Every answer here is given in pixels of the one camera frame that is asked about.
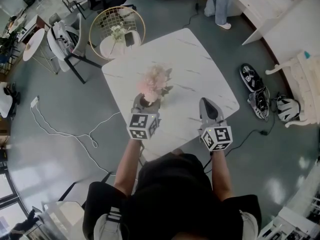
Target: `gray floor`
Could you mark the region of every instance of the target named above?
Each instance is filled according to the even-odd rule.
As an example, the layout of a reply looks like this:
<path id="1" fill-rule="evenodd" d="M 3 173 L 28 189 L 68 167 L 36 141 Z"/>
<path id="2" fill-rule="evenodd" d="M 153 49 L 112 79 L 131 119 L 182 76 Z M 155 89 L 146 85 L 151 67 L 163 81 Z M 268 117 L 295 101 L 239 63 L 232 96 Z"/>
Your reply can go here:
<path id="1" fill-rule="evenodd" d="M 146 42 L 181 29 L 194 14 L 196 0 L 128 0 L 134 3 L 146 25 Z M 203 15 L 205 1 L 200 0 L 200 14 L 189 28 L 206 48 L 236 96 L 240 109 L 228 119 L 232 127 L 233 147 L 257 128 L 269 129 L 269 122 L 257 119 L 247 104 L 248 90 L 240 79 L 238 67 L 250 63 L 263 77 L 271 96 L 285 94 L 279 74 L 266 77 L 264 70 L 273 67 L 272 60 L 260 41 L 242 46 L 252 33 L 240 17 L 232 17 L 232 29 L 216 26 L 213 17 Z M 95 14 L 87 20 L 91 24 Z M 99 63 L 88 46 L 87 57 Z M 35 123 L 30 102 L 39 96 L 39 108 L 51 125 L 63 132 L 89 133 L 99 122 L 118 111 L 115 100 L 98 68 L 85 63 L 77 66 L 87 83 L 82 85 L 72 71 L 49 73 L 35 61 L 21 62 L 12 81 L 21 92 L 21 105 L 12 123 L 8 167 L 12 180 L 27 209 L 56 201 L 74 181 L 79 183 L 67 200 L 82 203 L 88 186 L 106 174 L 88 158 L 81 145 L 72 137 L 49 136 Z M 286 204 L 298 190 L 300 176 L 306 176 L 318 155 L 316 125 L 285 128 L 275 118 L 269 136 L 254 133 L 245 144 L 227 157 L 236 195 L 256 194 L 262 210 L 263 224 Z M 82 138 L 89 152 L 105 169 L 114 171 L 129 139 L 126 124 L 120 115 L 101 125 L 93 137 L 99 143 L 94 149 L 88 138 Z M 197 139 L 182 147 L 206 163 L 209 154 Z M 299 161 L 311 161 L 309 167 Z"/>

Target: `white cube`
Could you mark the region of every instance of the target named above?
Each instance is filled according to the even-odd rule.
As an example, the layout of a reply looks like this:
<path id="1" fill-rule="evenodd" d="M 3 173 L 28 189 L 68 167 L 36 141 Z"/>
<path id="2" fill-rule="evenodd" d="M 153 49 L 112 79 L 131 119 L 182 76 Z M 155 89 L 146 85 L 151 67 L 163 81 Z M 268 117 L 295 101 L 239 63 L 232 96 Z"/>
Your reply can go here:
<path id="1" fill-rule="evenodd" d="M 231 127 L 208 127 L 203 131 L 201 139 L 210 152 L 225 150 L 233 142 Z"/>
<path id="2" fill-rule="evenodd" d="M 150 140 L 158 126 L 156 114 L 131 113 L 126 129 L 131 139 Z"/>

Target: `white cable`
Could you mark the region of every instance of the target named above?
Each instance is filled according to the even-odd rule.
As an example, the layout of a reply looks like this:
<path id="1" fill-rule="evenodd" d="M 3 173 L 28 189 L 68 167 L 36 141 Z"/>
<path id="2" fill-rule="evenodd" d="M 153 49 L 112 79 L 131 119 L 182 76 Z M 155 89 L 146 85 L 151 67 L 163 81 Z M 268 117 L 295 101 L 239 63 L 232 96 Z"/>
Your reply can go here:
<path id="1" fill-rule="evenodd" d="M 99 125 L 101 125 L 102 123 L 107 122 L 108 120 L 110 120 L 113 116 L 119 114 L 120 112 L 114 113 L 112 116 L 110 116 L 107 120 L 104 120 L 102 122 L 100 122 L 92 131 L 90 131 L 89 134 L 82 134 L 82 135 L 73 135 L 70 133 L 66 133 L 66 132 L 61 132 L 61 131 L 57 131 L 56 129 L 52 128 L 51 125 L 46 121 L 46 119 L 44 118 L 44 116 L 41 114 L 40 110 L 38 109 L 38 102 L 35 104 L 35 108 L 36 110 L 39 112 L 39 114 L 41 115 L 42 119 L 44 120 L 44 122 L 50 127 L 50 129 L 52 129 L 53 131 L 55 131 L 56 133 L 50 133 L 48 132 L 45 128 L 43 128 L 39 122 L 36 119 L 36 115 L 35 113 L 32 111 L 32 107 L 30 107 L 31 113 L 33 114 L 33 118 L 35 120 L 35 122 L 38 124 L 38 126 L 44 130 L 48 135 L 59 135 L 62 137 L 74 137 L 80 144 L 81 146 L 84 148 L 84 150 L 86 151 L 87 155 L 89 156 L 89 158 L 94 161 L 94 163 L 96 164 L 96 166 L 98 168 L 100 168 L 101 170 L 105 171 L 107 174 L 109 174 L 109 171 L 107 171 L 106 169 L 103 169 L 101 166 L 99 166 L 99 164 L 96 162 L 96 160 L 93 159 L 93 157 L 90 155 L 89 151 L 87 150 L 87 148 L 85 147 L 85 145 L 83 145 L 83 143 L 78 139 L 79 137 L 82 136 L 88 136 L 91 139 L 92 145 L 93 147 L 96 149 L 98 147 L 98 143 L 91 137 L 91 133 L 98 128 Z"/>

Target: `pink flower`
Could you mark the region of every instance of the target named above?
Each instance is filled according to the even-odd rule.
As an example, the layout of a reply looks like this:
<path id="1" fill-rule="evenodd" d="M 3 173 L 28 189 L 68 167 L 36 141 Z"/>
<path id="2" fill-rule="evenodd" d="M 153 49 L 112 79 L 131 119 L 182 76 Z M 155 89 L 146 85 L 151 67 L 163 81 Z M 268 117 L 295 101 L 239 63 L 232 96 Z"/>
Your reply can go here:
<path id="1" fill-rule="evenodd" d="M 163 67 L 154 65 L 145 73 L 137 88 L 144 94 L 144 99 L 152 103 L 161 98 L 162 90 L 167 86 L 167 80 L 168 77 Z"/>

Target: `black and white pattern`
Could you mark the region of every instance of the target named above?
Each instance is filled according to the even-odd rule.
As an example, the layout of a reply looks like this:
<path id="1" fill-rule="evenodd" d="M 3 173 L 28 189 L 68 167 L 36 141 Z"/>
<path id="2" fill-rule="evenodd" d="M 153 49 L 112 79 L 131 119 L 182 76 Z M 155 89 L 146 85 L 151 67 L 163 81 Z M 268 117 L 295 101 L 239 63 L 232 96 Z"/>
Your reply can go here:
<path id="1" fill-rule="evenodd" d="M 129 127 L 145 128 L 148 120 L 147 114 L 133 114 Z"/>
<path id="2" fill-rule="evenodd" d="M 213 139 L 211 138 L 211 136 L 209 135 L 209 133 L 206 131 L 205 134 L 202 137 L 204 143 L 207 145 L 208 149 L 210 149 L 212 147 L 212 145 L 214 144 Z"/>
<path id="3" fill-rule="evenodd" d="M 135 139 L 147 139 L 147 133 L 146 131 L 144 130 L 131 130 L 130 129 L 130 133 L 131 133 L 131 136 Z"/>
<path id="4" fill-rule="evenodd" d="M 213 148 L 213 150 L 224 150 L 230 143 L 218 144 Z"/>
<path id="5" fill-rule="evenodd" d="M 218 142 L 229 142 L 230 136 L 227 128 L 215 128 L 215 136 Z"/>
<path id="6" fill-rule="evenodd" d="M 154 119 L 154 121 L 152 122 L 152 124 L 149 127 L 150 137 L 155 133 L 157 127 L 158 127 L 157 119 Z"/>

